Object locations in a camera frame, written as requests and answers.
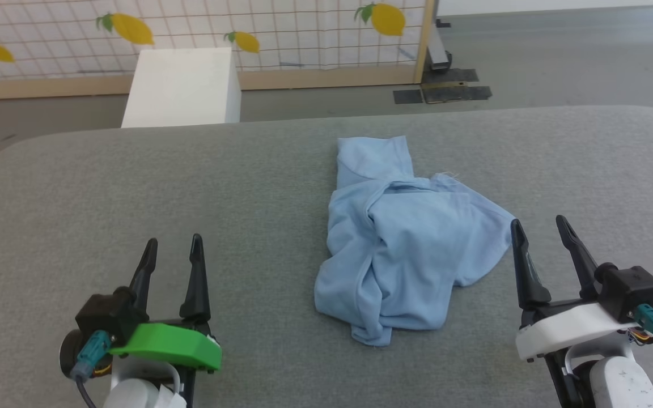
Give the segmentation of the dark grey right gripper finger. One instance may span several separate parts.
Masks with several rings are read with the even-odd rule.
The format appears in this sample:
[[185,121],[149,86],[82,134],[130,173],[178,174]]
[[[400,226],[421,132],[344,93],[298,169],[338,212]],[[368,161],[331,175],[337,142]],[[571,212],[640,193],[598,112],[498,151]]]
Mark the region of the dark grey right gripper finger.
[[598,265],[590,252],[578,238],[570,222],[564,216],[556,216],[557,230],[562,244],[569,251],[580,284],[579,296],[583,300],[595,300],[598,292],[595,287],[594,271]]
[[511,245],[515,264],[516,295],[519,308],[531,310],[552,301],[549,290],[542,286],[529,255],[528,237],[519,219],[511,222]]

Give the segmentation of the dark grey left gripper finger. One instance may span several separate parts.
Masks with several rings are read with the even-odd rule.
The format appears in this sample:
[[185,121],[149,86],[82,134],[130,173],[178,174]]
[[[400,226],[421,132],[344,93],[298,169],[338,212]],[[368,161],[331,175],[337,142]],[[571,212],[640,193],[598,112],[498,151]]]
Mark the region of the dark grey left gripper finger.
[[209,321],[211,318],[209,288],[205,263],[203,239],[200,234],[192,238],[189,261],[191,271],[188,288],[179,315],[189,321]]
[[155,271],[157,252],[158,241],[156,238],[151,238],[143,250],[142,257],[130,281],[129,288],[134,294],[134,307],[138,310],[147,309],[150,279]]

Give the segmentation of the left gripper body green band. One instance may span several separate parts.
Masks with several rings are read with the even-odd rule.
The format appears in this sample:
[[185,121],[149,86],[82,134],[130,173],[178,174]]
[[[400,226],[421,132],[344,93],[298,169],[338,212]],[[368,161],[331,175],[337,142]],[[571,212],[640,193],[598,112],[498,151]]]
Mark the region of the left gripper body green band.
[[220,370],[223,358],[208,327],[165,322],[141,324],[111,355],[111,407],[194,407],[197,374]]

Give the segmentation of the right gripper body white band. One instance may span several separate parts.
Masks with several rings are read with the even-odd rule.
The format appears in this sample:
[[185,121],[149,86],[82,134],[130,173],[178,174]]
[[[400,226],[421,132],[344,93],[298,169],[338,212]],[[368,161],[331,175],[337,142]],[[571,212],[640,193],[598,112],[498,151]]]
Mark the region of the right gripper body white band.
[[537,311],[523,311],[516,334],[516,350],[523,360],[540,358],[548,353],[577,346],[570,358],[579,356],[623,356],[633,360],[627,340],[632,322],[620,323],[601,305],[576,305],[551,317],[536,319]]

